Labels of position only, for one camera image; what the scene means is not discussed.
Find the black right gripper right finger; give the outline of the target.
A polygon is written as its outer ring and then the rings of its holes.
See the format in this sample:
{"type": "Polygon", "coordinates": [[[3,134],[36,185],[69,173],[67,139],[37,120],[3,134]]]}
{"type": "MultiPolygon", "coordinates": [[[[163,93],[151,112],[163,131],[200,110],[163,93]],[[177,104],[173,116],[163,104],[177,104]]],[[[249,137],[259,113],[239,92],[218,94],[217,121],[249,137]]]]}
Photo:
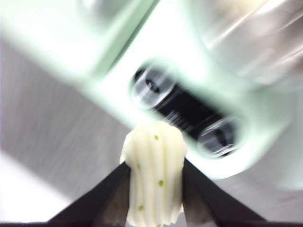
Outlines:
{"type": "Polygon", "coordinates": [[[199,197],[206,204],[214,221],[219,226],[228,222],[265,220],[258,213],[222,190],[187,159],[184,160],[183,179],[193,183],[199,197]]]}

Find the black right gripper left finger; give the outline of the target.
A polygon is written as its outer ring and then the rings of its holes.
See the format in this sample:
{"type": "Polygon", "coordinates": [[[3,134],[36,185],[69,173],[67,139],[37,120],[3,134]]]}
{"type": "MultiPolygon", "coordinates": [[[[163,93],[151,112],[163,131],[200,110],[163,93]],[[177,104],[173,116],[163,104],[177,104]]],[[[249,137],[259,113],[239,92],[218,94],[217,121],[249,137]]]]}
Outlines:
{"type": "Polygon", "coordinates": [[[120,164],[106,178],[71,205],[52,217],[51,227],[123,227],[128,205],[130,168],[120,164]]]}

